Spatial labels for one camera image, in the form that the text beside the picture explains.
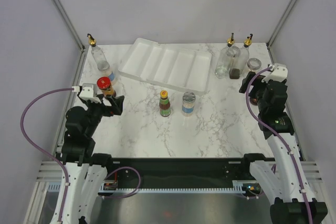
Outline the blue label seasoning jar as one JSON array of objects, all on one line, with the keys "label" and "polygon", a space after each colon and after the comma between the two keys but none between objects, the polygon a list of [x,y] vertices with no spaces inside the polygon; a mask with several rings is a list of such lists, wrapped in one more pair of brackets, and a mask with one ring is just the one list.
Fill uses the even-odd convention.
[{"label": "blue label seasoning jar", "polygon": [[117,79],[115,77],[115,74],[110,66],[110,64],[107,61],[99,61],[97,63],[97,68],[99,72],[102,74],[102,76],[108,77],[112,83],[112,85],[115,85],[117,82]]}]

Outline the green label sauce bottle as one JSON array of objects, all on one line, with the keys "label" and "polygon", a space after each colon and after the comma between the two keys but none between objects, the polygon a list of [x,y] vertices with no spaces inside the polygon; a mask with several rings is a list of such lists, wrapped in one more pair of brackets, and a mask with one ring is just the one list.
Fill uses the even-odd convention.
[{"label": "green label sauce bottle", "polygon": [[167,117],[171,114],[171,105],[168,98],[168,92],[166,90],[162,90],[160,92],[159,107],[161,116]]}]

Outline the blue label spice jar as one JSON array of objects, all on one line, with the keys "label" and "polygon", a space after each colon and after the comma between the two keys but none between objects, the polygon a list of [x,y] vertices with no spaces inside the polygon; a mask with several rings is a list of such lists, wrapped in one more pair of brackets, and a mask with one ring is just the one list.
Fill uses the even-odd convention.
[{"label": "blue label spice jar", "polygon": [[182,97],[182,112],[184,116],[191,116],[194,112],[196,95],[193,92],[185,92]]}]

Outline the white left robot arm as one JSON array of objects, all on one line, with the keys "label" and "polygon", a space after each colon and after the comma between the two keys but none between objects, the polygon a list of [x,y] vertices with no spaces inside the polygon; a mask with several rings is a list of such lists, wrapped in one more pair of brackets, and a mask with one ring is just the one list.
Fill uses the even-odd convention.
[{"label": "white left robot arm", "polygon": [[78,94],[87,106],[75,106],[66,112],[66,131],[61,156],[55,157],[34,143],[24,128],[25,116],[30,107],[48,92],[39,95],[25,107],[20,118],[20,129],[24,138],[37,150],[55,161],[62,170],[61,188],[51,223],[89,223],[95,198],[104,179],[110,179],[115,172],[110,154],[94,154],[92,138],[101,119],[120,116],[124,96],[107,96],[109,105],[103,102],[103,95]]}]

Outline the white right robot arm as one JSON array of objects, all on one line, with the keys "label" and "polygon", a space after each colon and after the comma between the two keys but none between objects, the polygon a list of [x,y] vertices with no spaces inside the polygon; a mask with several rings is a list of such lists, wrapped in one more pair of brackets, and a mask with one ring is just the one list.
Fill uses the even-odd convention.
[{"label": "white right robot arm", "polygon": [[262,73],[249,72],[239,89],[248,102],[257,101],[257,120],[276,162],[272,170],[263,154],[245,154],[240,173],[255,178],[270,202],[272,223],[322,223],[328,214],[326,203],[317,200],[304,174],[294,137],[285,112],[286,81],[264,80]]}]

